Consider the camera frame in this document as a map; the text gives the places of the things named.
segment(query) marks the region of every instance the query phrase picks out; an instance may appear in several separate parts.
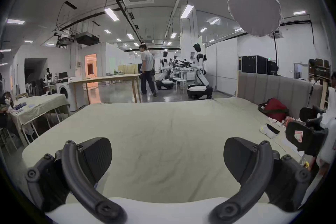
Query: white tablecloth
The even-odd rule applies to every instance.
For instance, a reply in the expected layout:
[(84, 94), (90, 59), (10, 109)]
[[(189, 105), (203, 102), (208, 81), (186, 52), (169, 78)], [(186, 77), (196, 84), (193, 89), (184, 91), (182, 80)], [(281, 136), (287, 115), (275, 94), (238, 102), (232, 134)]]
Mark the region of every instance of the white tablecloth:
[(15, 105), (19, 103), (27, 103), (27, 105), (20, 109), (19, 113), (15, 110), (11, 111), (10, 115), (24, 146), (28, 145), (22, 133), (22, 126), (24, 124), (57, 107), (70, 105), (64, 94), (23, 97), (15, 101)]
[(240, 98), (172, 103), (91, 104), (45, 132), (22, 154), (32, 167), (67, 140), (107, 137), (112, 163), (97, 190), (106, 197), (176, 203), (231, 197), (240, 184), (223, 160), (225, 141), (242, 137), (268, 140), (280, 155), (297, 155), (282, 145), (284, 129), (273, 140), (259, 131), (269, 123), (258, 106)]

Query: sticker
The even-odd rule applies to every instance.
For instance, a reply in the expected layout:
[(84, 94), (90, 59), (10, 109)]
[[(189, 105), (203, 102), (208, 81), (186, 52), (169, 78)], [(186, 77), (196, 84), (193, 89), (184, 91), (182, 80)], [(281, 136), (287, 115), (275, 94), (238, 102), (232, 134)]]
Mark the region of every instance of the sticker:
[(303, 136), (303, 131), (294, 131), (294, 138), (295, 138), (299, 143), (302, 143), (302, 136)]

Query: dark pants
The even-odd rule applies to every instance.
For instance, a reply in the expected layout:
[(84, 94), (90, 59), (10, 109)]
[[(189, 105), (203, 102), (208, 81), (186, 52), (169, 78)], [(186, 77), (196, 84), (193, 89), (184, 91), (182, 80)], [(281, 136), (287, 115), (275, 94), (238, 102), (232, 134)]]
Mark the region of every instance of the dark pants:
[(143, 73), (141, 75), (141, 92), (143, 94), (147, 93), (147, 90), (146, 90), (146, 81), (148, 81), (148, 85), (149, 85), (149, 88), (152, 91), (152, 93), (155, 92), (155, 86), (154, 86), (154, 82), (152, 80), (152, 74), (151, 74), (151, 72), (152, 71), (145, 71), (145, 73)]

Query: black handle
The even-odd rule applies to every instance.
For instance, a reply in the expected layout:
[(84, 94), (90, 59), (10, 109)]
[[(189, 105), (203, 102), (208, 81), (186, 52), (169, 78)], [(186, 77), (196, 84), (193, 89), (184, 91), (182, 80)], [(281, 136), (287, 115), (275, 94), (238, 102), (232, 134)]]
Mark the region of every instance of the black handle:
[(236, 222), (265, 192), (273, 172), (273, 151), (268, 141), (262, 141), (256, 150), (257, 160), (250, 177), (238, 193), (211, 211), (209, 214), (211, 224)]
[(70, 191), (92, 215), (103, 223), (125, 223), (127, 215), (122, 207), (101, 195), (90, 184), (78, 161), (74, 141), (67, 141), (62, 152), (62, 169)]

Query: red bag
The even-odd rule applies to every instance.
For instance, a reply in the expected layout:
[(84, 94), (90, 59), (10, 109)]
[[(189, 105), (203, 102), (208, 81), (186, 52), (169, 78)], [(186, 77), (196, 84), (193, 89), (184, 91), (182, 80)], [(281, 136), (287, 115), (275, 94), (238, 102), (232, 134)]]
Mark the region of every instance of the red bag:
[(266, 103), (259, 104), (258, 110), (279, 122), (282, 122), (288, 116), (288, 108), (275, 98), (269, 99)]

